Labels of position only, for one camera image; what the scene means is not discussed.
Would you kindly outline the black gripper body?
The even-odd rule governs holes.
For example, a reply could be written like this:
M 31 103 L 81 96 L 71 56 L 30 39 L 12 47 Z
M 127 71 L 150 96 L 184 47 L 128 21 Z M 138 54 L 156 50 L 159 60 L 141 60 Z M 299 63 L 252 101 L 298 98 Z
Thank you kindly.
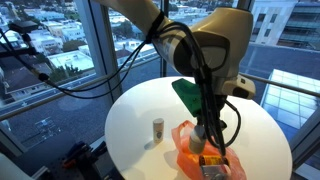
M 224 131 L 227 128 L 227 124 L 224 120 L 220 119 L 221 110 L 224 108 L 226 104 L 227 96 L 226 95 L 216 95 L 215 102 L 214 102 L 214 118 L 208 122 L 209 125 L 214 125 L 215 122 L 220 124 L 220 128 Z

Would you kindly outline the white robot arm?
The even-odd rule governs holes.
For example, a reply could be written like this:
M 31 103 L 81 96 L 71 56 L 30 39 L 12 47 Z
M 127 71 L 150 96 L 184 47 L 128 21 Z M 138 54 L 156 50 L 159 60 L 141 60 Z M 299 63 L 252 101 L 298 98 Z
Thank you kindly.
M 184 76 L 198 68 L 187 30 L 196 40 L 209 68 L 213 93 L 251 99 L 254 83 L 239 74 L 251 30 L 253 15 L 243 9 L 218 7 L 192 26 L 169 19 L 152 0 L 95 0 L 128 18 L 154 45 L 157 53 Z

